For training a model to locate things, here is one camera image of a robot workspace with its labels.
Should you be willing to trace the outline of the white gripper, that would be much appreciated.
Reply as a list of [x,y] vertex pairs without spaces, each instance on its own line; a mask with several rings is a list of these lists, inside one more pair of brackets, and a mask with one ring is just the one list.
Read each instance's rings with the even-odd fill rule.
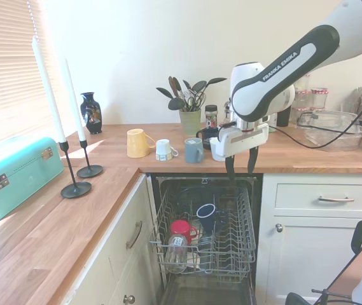
[[266,143],[268,133],[267,123],[260,124],[253,131],[248,132],[230,125],[223,125],[219,130],[217,154],[225,158],[226,172],[231,186],[235,185],[234,155],[249,150],[247,172],[253,173],[258,158],[258,148]]

